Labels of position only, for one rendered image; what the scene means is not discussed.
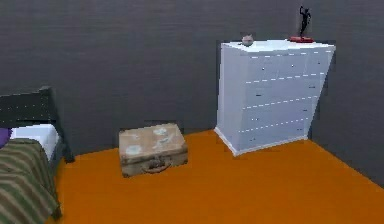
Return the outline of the purple pillow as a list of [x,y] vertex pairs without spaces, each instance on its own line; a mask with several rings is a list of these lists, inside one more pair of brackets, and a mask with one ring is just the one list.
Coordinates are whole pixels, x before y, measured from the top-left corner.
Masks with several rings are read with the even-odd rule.
[[12,136],[11,128],[0,128],[0,148],[4,147]]

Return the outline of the white chest of drawers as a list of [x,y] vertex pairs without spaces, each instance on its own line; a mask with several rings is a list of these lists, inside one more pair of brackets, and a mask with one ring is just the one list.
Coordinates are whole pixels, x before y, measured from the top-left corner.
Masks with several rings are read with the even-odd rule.
[[336,47],[223,43],[215,132],[233,155],[306,140]]

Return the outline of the tan suitcase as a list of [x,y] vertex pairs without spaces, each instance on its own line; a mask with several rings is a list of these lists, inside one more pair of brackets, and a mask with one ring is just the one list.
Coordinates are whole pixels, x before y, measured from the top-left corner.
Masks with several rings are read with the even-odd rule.
[[125,178],[155,174],[188,163],[188,146],[175,123],[119,132],[119,160]]

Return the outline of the black statuette on red base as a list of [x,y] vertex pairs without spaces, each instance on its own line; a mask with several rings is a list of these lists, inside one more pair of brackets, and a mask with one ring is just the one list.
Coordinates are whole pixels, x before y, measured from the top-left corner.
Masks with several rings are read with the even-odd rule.
[[309,12],[308,8],[304,8],[303,6],[301,6],[299,8],[299,14],[301,15],[301,25],[298,31],[298,35],[291,36],[289,38],[289,41],[295,43],[313,43],[313,38],[305,36],[306,29],[308,28],[308,25],[312,18],[311,13]]

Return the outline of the black bed with striped blanket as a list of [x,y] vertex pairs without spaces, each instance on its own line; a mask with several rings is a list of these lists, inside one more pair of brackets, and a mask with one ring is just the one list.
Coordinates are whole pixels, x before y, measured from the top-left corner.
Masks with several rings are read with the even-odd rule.
[[50,87],[0,95],[0,224],[44,224],[62,216],[54,175],[75,161]]

